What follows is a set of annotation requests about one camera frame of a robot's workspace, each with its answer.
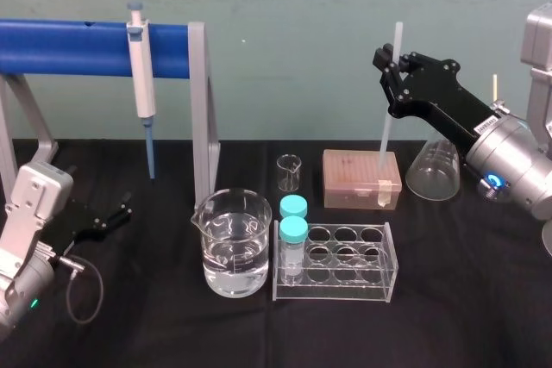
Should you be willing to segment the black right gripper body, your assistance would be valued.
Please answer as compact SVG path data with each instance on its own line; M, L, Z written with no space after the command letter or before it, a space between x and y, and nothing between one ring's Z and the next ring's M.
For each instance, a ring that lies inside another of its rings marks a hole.
M453 59L438 60L420 53L419 68L405 80L398 71L393 82L381 75L380 84L388 113L396 118L420 118L455 145L473 145L501 118L487 104L463 88L457 80L461 69Z

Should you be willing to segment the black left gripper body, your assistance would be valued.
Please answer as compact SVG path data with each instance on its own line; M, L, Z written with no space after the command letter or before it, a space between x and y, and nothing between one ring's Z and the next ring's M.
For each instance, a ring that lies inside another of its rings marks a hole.
M105 240L110 232L107 220L86 204L71 199L63 211L64 250L69 253L77 244Z

